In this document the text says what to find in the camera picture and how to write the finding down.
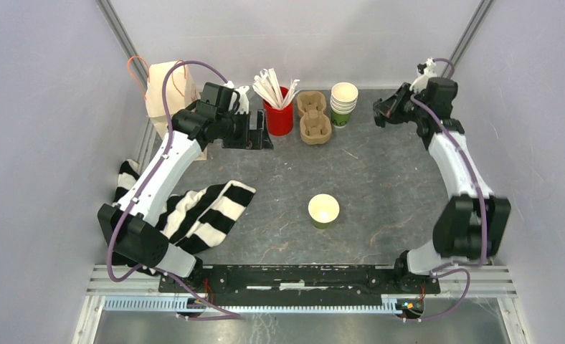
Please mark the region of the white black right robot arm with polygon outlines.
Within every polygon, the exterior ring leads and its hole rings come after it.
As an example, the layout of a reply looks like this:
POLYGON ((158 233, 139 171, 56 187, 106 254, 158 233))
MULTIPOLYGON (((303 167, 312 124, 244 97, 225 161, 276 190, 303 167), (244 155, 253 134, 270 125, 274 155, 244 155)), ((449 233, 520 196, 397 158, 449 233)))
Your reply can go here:
POLYGON ((447 190, 448 202, 421 247, 403 252, 395 262, 394 286, 411 292, 422 276, 436 277, 451 266, 481 267, 499 250, 511 212, 506 197, 496 196, 470 156, 465 130, 452 117, 459 86, 445 77, 431 77, 422 90, 408 83, 373 104, 381 128, 413 122, 417 135, 434 159, 447 190))

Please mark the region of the green paper coffee cup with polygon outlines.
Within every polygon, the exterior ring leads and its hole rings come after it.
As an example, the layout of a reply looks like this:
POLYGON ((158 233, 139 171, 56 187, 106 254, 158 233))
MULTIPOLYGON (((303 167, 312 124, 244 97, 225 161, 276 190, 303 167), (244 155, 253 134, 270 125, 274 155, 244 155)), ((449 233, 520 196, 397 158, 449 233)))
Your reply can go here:
POLYGON ((315 195, 308 203, 308 214, 316 229, 327 229, 340 213, 338 201, 329 194, 315 195))

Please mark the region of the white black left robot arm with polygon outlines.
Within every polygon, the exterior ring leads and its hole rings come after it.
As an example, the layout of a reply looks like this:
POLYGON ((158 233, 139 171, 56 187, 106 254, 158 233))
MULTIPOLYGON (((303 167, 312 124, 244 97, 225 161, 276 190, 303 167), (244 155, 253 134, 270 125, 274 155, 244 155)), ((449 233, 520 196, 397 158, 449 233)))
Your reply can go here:
POLYGON ((232 149, 261 150, 273 145, 263 111, 257 114, 257 128, 250 127, 248 86, 208 82, 201 97, 177 113, 168 106, 167 86, 162 88, 168 131, 160 153, 116 204, 101 206, 98 220, 108 243, 106 266, 112 281, 122 282, 142 268, 154 269, 176 276, 180 287, 195 292, 204 282, 196 257, 156 227, 170 193, 195 158, 215 140, 232 149))

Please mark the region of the black plastic cup lid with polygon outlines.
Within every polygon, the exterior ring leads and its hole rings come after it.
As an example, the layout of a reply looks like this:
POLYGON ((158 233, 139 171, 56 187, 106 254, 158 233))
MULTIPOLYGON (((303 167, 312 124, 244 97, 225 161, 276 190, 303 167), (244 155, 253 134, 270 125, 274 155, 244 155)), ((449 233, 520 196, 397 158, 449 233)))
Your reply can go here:
POLYGON ((390 118, 393 114, 393 111, 391 109, 391 107, 387 106, 387 105, 382 105, 380 108, 381 114, 385 117, 385 118, 390 118))

